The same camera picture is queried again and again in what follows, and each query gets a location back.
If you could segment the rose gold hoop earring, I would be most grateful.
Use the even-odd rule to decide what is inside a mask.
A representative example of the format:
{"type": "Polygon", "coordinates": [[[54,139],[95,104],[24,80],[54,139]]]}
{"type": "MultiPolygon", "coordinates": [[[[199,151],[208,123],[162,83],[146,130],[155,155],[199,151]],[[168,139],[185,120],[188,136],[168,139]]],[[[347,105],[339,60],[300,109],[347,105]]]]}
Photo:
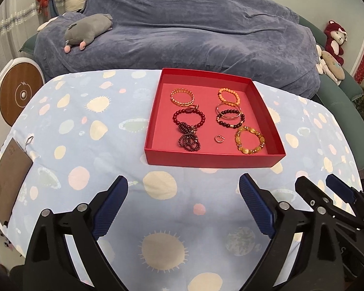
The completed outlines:
{"type": "Polygon", "coordinates": [[[222,135],[216,135],[214,137],[215,142],[217,143],[223,143],[225,141],[225,138],[222,135]]]}

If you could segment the round white wooden device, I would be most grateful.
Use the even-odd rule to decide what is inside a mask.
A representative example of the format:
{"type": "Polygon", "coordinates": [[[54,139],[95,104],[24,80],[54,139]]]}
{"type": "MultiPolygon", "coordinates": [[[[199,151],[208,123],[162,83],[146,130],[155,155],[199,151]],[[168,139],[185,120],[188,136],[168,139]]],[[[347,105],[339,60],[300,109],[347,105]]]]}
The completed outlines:
{"type": "Polygon", "coordinates": [[[37,63],[27,57],[15,58],[0,72],[0,149],[12,126],[45,84],[37,63]]]}

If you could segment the small purple bead strand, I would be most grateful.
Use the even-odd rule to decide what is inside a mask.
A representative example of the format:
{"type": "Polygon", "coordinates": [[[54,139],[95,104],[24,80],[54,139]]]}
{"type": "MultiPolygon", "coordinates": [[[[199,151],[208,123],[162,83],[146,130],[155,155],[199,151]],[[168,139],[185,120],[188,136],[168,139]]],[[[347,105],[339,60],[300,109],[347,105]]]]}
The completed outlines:
{"type": "Polygon", "coordinates": [[[182,133],[182,136],[178,140],[180,147],[189,152],[200,150],[200,142],[196,134],[197,128],[185,122],[180,122],[178,128],[182,133]]]}

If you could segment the beige cushion plush toy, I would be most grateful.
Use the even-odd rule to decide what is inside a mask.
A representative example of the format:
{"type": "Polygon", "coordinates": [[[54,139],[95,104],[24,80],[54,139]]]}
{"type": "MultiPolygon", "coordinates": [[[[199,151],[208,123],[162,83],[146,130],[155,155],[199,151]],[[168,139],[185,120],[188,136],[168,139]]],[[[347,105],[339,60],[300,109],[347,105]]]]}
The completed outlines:
{"type": "Polygon", "coordinates": [[[340,85],[345,79],[345,72],[337,60],[321,46],[316,45],[319,62],[316,64],[317,71],[320,75],[325,74],[336,85],[340,85]]]}

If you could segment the grey mouse plush toy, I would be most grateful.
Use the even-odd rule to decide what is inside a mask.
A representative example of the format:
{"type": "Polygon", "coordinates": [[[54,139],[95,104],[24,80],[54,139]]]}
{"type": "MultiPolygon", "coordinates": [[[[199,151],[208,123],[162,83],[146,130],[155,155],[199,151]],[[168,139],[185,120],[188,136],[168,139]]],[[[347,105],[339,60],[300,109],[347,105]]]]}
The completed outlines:
{"type": "Polygon", "coordinates": [[[64,34],[64,52],[68,54],[73,46],[83,51],[95,38],[112,29],[112,20],[109,14],[95,14],[74,22],[64,34]]]}

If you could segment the red shallow cardboard tray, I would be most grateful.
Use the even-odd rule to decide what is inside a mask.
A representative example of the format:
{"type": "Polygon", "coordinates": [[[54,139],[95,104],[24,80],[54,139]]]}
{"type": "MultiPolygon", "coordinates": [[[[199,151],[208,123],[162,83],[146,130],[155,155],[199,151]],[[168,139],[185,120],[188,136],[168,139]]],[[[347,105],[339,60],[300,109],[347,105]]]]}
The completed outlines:
{"type": "Polygon", "coordinates": [[[151,165],[188,168],[270,168],[286,155],[268,108],[251,79],[176,68],[165,68],[160,75],[144,151],[151,165]],[[172,91],[176,89],[180,92],[173,95],[172,91]],[[173,119],[181,107],[172,103],[172,100],[190,100],[190,96],[182,92],[184,89],[193,93],[199,111],[181,113],[177,117],[178,121],[189,125],[205,121],[197,131],[200,150],[196,152],[180,147],[178,140],[182,133],[173,119]],[[215,108],[221,103],[219,95],[223,95],[227,101],[239,101],[245,115],[244,124],[260,132],[265,139],[265,145],[258,153],[242,153],[235,142],[236,130],[217,123],[215,108]],[[225,141],[215,142],[216,135],[222,135],[225,141]]]}

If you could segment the dark bead bracelet gold accent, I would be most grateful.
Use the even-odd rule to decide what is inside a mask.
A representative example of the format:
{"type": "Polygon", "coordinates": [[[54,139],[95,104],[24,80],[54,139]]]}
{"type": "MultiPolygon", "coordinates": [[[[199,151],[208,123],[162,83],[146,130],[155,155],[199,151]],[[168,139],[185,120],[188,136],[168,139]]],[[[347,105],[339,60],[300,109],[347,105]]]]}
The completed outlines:
{"type": "Polygon", "coordinates": [[[216,121],[225,128],[238,129],[245,122],[245,115],[236,109],[226,109],[217,114],[216,121]]]}

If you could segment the light blue patterned tablecloth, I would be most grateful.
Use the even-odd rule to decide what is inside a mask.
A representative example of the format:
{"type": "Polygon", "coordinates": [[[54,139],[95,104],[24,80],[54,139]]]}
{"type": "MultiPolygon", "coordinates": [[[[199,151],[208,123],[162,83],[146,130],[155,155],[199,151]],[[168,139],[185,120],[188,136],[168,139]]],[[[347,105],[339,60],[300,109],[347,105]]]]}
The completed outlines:
{"type": "MultiPolygon", "coordinates": [[[[239,192],[246,170],[149,166],[144,155],[160,70],[66,74],[49,81],[14,124],[14,138],[33,165],[7,227],[22,256],[41,211],[71,211],[106,190],[118,175],[128,196],[108,234],[98,240],[129,290],[239,290],[269,238],[260,233],[239,192]]],[[[273,168],[247,170],[261,188],[296,209],[306,176],[352,213],[325,178],[334,173],[361,189],[354,156],[334,116],[322,105],[255,83],[286,157],[273,168]]]]}

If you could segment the white sheer curtain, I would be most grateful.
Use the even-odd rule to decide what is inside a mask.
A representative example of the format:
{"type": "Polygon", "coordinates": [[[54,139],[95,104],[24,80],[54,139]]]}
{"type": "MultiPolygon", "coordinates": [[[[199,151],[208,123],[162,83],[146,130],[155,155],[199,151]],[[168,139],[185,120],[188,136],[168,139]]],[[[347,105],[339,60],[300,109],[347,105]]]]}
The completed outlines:
{"type": "Polygon", "coordinates": [[[3,0],[0,5],[0,72],[12,59],[21,57],[23,44],[44,22],[37,0],[3,0]]]}

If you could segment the green bed frame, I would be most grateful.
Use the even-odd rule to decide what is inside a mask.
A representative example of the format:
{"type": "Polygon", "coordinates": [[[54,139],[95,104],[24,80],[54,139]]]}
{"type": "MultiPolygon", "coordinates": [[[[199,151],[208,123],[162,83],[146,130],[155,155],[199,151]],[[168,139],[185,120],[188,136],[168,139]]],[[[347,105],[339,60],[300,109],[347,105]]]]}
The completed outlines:
{"type": "Polygon", "coordinates": [[[355,101],[362,95],[361,87],[345,72],[345,78],[339,85],[326,74],[322,74],[320,88],[312,97],[334,115],[359,170],[364,169],[364,120],[355,107],[355,101]]]}

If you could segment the brown cardboard tag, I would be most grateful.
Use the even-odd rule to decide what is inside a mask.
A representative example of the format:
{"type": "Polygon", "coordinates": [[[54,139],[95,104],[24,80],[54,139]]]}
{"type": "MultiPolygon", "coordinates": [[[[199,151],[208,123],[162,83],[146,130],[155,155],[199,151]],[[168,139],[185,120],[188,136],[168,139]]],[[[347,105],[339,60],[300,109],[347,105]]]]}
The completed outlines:
{"type": "Polygon", "coordinates": [[[7,226],[20,188],[27,176],[32,159],[11,138],[0,158],[0,223],[7,226]]]}

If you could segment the blue grey bed blanket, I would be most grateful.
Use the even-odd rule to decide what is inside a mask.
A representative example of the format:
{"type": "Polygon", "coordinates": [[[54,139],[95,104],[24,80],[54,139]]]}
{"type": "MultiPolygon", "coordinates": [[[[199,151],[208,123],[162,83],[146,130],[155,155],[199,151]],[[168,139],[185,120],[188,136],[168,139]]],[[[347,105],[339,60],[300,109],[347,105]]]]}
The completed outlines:
{"type": "Polygon", "coordinates": [[[33,58],[46,79],[107,69],[185,68],[251,78],[305,98],[320,88],[311,30],[272,0],[86,0],[37,35],[33,58]],[[64,52],[69,25],[109,14],[112,29],[64,52]]]}

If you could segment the red monkey plush toy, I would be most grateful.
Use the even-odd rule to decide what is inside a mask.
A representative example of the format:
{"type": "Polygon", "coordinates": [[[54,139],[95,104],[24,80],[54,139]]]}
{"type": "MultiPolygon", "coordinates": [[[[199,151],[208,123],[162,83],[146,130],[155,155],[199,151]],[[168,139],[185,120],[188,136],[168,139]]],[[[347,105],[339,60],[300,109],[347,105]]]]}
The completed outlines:
{"type": "Polygon", "coordinates": [[[324,34],[327,37],[325,50],[342,66],[344,64],[342,45],[347,41],[347,32],[339,23],[330,20],[327,23],[324,34]]]}

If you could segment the thin rose gold bangle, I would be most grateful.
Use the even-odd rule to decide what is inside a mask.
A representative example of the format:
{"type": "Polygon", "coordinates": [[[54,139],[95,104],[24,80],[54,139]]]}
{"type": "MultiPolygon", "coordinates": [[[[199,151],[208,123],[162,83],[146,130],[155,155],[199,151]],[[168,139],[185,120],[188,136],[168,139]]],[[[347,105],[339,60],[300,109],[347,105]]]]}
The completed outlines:
{"type": "Polygon", "coordinates": [[[239,105],[233,103],[220,103],[216,106],[215,111],[225,120],[235,120],[242,114],[239,105]]]}

